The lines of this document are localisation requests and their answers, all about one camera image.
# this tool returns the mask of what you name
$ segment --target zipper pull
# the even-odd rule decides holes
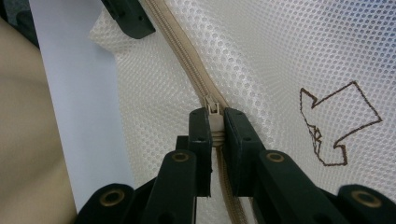
[[[205,96],[205,107],[208,112],[213,147],[220,147],[225,141],[224,117],[220,114],[219,102],[211,95]]]

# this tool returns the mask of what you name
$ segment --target black plastic bracket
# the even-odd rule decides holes
[[[134,39],[155,32],[154,26],[138,0],[102,0],[121,30]]]
[[[148,198],[142,224],[195,223],[197,160],[188,150],[175,150],[163,159]]]
[[[257,170],[253,207],[259,223],[348,223],[287,154],[263,151]]]
[[[239,110],[225,108],[224,126],[227,139],[222,152],[233,195],[251,197],[256,181],[256,160],[265,150],[264,145],[247,116]]]
[[[197,157],[198,197],[210,196],[210,175],[212,174],[212,133],[206,108],[193,110],[189,120],[188,150]]]

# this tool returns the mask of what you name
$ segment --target mesh panel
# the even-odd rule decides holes
[[[268,148],[333,193],[360,183],[396,200],[395,2],[166,3]]]
[[[394,2],[166,3],[267,148],[290,154],[332,193],[359,183],[396,200]],[[103,13],[92,38],[116,55],[124,132],[141,185],[187,133],[199,102],[159,32],[132,40]],[[228,223],[220,193],[212,195],[219,197],[211,205],[198,202],[199,223]]]
[[[133,40],[104,10],[90,38],[116,56],[123,131],[139,187],[158,174],[177,136],[188,134],[190,112],[201,105],[160,32]],[[228,223],[216,160],[212,167],[212,198],[198,199],[197,223]]]

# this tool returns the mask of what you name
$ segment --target metal rivet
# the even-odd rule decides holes
[[[367,207],[377,208],[382,205],[381,200],[364,190],[353,190],[351,195],[356,202],[364,204]]]
[[[125,198],[125,193],[122,189],[111,189],[100,197],[100,204],[104,207],[114,206]]]
[[[189,159],[189,155],[183,152],[178,152],[172,155],[172,159],[174,161],[187,161]]]
[[[280,155],[279,153],[275,153],[275,152],[268,153],[267,159],[269,161],[274,161],[274,162],[282,162],[285,160],[285,158],[282,155]]]

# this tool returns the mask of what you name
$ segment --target round hole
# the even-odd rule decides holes
[[[321,213],[314,214],[314,220],[319,224],[332,224],[332,219]]]
[[[160,224],[172,224],[174,222],[175,222],[175,218],[169,212],[162,213],[158,216],[158,223]]]
[[[285,158],[279,153],[271,152],[267,154],[267,159],[274,162],[282,162]]]
[[[111,189],[102,194],[100,197],[100,204],[104,207],[111,207],[122,202],[124,197],[125,193],[122,189]]]
[[[172,155],[172,159],[174,161],[187,161],[189,159],[189,155],[183,152],[178,152]]]
[[[377,208],[382,205],[377,197],[364,190],[353,190],[351,195],[356,202],[366,205],[367,207]]]

